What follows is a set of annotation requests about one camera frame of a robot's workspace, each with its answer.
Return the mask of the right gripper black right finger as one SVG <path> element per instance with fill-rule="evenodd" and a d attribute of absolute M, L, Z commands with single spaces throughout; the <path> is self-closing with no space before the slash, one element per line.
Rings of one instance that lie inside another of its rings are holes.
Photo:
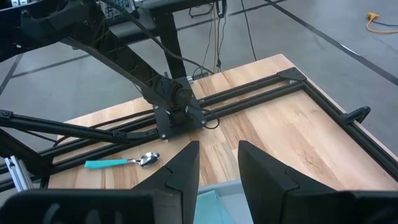
<path fill-rule="evenodd" d="M 259 149 L 240 141 L 238 164 L 241 183 L 254 224 L 335 223 L 327 202 L 331 187 L 299 172 Z"/>

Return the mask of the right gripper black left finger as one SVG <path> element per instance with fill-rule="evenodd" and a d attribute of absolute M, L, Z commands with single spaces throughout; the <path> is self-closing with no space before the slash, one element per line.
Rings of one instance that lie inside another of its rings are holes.
<path fill-rule="evenodd" d="M 132 188 L 139 197 L 134 224 L 193 224 L 200 172 L 200 143 L 192 141 Z"/>

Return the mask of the teal cloth napkin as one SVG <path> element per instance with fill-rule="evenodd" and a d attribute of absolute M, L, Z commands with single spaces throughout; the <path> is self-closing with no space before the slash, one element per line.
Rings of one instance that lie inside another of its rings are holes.
<path fill-rule="evenodd" d="M 215 190 L 198 195 L 193 224 L 234 224 Z"/>

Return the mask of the grey plastic tray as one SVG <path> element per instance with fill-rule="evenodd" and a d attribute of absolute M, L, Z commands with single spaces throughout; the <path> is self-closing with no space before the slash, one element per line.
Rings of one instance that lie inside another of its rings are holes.
<path fill-rule="evenodd" d="M 199 187 L 198 195 L 215 190 L 234 224 L 253 224 L 241 179 Z"/>

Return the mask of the spoon with teal handle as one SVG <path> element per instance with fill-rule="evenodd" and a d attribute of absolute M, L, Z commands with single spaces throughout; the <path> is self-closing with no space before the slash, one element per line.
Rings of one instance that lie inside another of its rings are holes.
<path fill-rule="evenodd" d="M 137 164 L 141 167 L 149 167 L 160 159 L 158 152 L 147 152 L 140 158 L 136 159 L 100 159 L 95 161 L 86 161 L 84 168 L 86 169 L 104 169 L 115 166 L 124 166 L 127 164 Z"/>

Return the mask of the black hook clip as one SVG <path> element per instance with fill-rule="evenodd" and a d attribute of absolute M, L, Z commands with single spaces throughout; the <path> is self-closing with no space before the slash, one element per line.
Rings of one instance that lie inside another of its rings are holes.
<path fill-rule="evenodd" d="M 358 123 L 362 123 L 370 112 L 371 112 L 370 107 L 363 106 L 350 113 L 342 114 L 340 118 L 344 124 L 351 124 L 354 123 L 355 121 L 357 121 Z"/>

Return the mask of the silver aluminium extrusion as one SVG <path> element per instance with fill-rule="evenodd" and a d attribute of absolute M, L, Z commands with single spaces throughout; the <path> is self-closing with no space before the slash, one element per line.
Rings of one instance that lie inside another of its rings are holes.
<path fill-rule="evenodd" d="M 33 189 L 33 183 L 24 162 L 15 156 L 5 158 L 7 169 L 18 192 Z"/>

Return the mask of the white printed box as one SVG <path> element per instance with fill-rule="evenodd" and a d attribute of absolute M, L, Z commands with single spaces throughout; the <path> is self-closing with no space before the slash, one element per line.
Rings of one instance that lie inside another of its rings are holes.
<path fill-rule="evenodd" d="M 123 13 L 117 10 L 109 2 L 113 3 L 115 6 L 123 7 L 128 13 L 136 12 L 137 4 L 135 0 L 98 0 L 100 8 L 105 15 L 106 19 L 116 20 L 123 18 Z"/>

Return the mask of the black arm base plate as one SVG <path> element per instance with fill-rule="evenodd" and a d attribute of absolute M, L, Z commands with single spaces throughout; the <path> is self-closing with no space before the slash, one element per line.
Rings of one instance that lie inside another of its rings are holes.
<path fill-rule="evenodd" d="M 189 101 L 183 97 L 182 107 L 178 110 L 166 110 L 161 106 L 154 106 L 157 131 L 161 139 L 170 139 L 181 134 L 204 128 L 207 124 L 204 111 L 194 93 Z"/>

